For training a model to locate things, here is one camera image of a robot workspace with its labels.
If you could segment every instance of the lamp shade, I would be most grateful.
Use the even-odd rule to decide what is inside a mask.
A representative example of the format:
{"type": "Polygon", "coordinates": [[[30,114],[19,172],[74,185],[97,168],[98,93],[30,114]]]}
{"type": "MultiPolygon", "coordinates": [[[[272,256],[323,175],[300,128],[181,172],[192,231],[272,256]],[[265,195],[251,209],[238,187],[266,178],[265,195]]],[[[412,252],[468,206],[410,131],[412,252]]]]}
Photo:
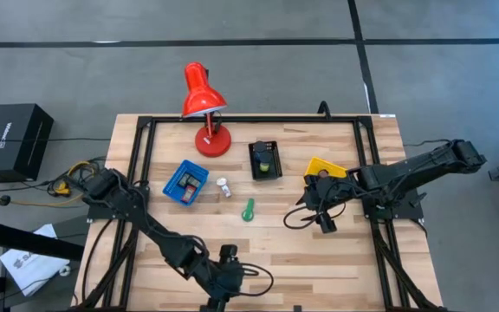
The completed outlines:
{"type": "Polygon", "coordinates": [[[185,76],[188,95],[182,111],[184,117],[210,113],[226,107],[224,97],[209,85],[204,65],[198,62],[189,63],[185,68],[185,76]]]}

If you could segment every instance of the concrete floor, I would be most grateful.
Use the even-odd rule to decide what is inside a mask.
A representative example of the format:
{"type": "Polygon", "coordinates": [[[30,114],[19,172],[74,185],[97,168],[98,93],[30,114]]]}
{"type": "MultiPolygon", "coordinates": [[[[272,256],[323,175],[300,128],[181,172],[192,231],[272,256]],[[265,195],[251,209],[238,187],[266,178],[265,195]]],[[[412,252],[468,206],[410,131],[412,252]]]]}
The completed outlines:
{"type": "MultiPolygon", "coordinates": [[[[499,2],[357,0],[364,37],[499,37],[499,2]]],[[[0,42],[353,37],[346,1],[0,0],[0,42]]],[[[499,45],[374,46],[366,52],[381,113],[406,142],[472,140],[489,163],[422,191],[429,245],[446,307],[499,311],[499,45]]],[[[201,61],[228,112],[366,113],[354,46],[0,49],[0,104],[35,102],[55,118],[54,138],[109,137],[120,113],[179,113],[183,67],[201,61]]],[[[432,146],[408,148],[409,155],[432,146]]],[[[105,142],[51,143],[40,180],[105,142]]],[[[38,191],[16,198],[45,200],[38,191]]],[[[33,229],[85,214],[0,206],[0,223],[33,229]]],[[[68,294],[16,311],[64,308],[68,294]]]]}

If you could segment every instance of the wooden tabletop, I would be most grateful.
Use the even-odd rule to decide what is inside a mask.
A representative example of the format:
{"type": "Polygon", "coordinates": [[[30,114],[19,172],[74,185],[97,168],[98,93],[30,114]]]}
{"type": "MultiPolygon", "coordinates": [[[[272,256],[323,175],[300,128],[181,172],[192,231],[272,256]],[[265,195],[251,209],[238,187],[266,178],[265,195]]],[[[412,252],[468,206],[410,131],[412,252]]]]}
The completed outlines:
{"type": "MultiPolygon", "coordinates": [[[[126,174],[138,115],[117,116],[108,152],[107,167],[126,174]]],[[[398,123],[393,116],[373,115],[374,131],[382,163],[405,157],[398,123]]],[[[346,168],[359,166],[353,128],[346,123],[225,123],[232,146],[223,156],[206,158],[194,146],[195,123],[159,124],[152,151],[149,180],[149,212],[171,231],[202,237],[218,260],[222,244],[236,244],[241,262],[270,270],[275,286],[264,296],[239,296],[230,300],[228,310],[292,309],[304,310],[383,310],[379,273],[370,225],[363,216],[359,200],[347,203],[345,212],[335,219],[338,231],[322,234],[314,224],[292,231],[282,224],[283,216],[294,208],[305,185],[303,173],[314,156],[346,168]],[[256,182],[251,177],[248,144],[257,140],[278,142],[283,176],[256,182]],[[172,202],[162,192],[182,160],[188,159],[210,171],[209,179],[190,207],[172,202]],[[226,198],[215,181],[229,180],[232,197],[226,198]],[[248,198],[255,199],[255,218],[244,222],[240,216],[248,198]]],[[[139,154],[137,175],[143,153],[139,154]]],[[[339,211],[333,208],[331,214],[339,211]]],[[[303,211],[296,216],[307,216],[303,211]]],[[[94,222],[89,231],[87,254],[105,221],[94,222]]],[[[442,304],[431,256],[424,233],[411,221],[394,222],[402,263],[417,286],[435,304],[442,304]]],[[[109,265],[116,221],[107,228],[97,245],[87,277],[87,293],[93,289],[109,265]]],[[[113,302],[118,303],[122,271],[115,282],[113,302]]],[[[389,270],[392,296],[399,304],[395,277],[389,270]]],[[[80,296],[82,274],[75,294],[80,296]]],[[[242,290],[259,292],[267,287],[266,276],[246,277],[242,290]]],[[[132,279],[129,310],[197,310],[208,296],[195,281],[186,281],[170,269],[159,247],[140,234],[132,279]]]]}

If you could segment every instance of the blue plastic container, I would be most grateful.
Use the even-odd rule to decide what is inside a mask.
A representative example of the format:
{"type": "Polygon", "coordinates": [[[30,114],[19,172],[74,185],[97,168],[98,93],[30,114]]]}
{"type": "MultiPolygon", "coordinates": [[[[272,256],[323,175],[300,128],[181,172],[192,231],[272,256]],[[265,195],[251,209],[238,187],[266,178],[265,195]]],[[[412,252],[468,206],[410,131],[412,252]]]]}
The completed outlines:
{"type": "Polygon", "coordinates": [[[182,205],[189,206],[196,199],[199,191],[201,191],[201,189],[204,187],[205,182],[207,181],[207,176],[209,176],[209,171],[205,170],[201,166],[192,163],[189,160],[184,160],[182,164],[180,164],[180,167],[177,169],[177,171],[172,175],[172,178],[166,184],[165,188],[163,188],[163,193],[166,196],[172,198],[174,201],[179,202],[182,205]],[[190,174],[200,182],[199,187],[196,189],[194,195],[190,198],[190,201],[188,203],[182,201],[182,197],[185,193],[185,188],[178,185],[180,178],[182,178],[185,173],[190,174]]]}

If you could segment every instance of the yellow tray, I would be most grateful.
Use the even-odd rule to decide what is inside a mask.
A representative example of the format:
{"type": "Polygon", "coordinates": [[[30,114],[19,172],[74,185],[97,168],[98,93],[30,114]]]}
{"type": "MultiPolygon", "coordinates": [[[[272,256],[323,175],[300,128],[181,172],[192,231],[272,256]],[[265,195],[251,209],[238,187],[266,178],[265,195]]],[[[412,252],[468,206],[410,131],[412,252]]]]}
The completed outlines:
{"type": "Polygon", "coordinates": [[[309,166],[308,169],[305,171],[305,175],[309,174],[317,175],[321,170],[328,171],[328,175],[330,175],[331,177],[345,178],[347,176],[346,168],[337,166],[331,162],[328,162],[324,159],[320,159],[318,157],[313,157],[311,161],[309,161],[309,166]]]}

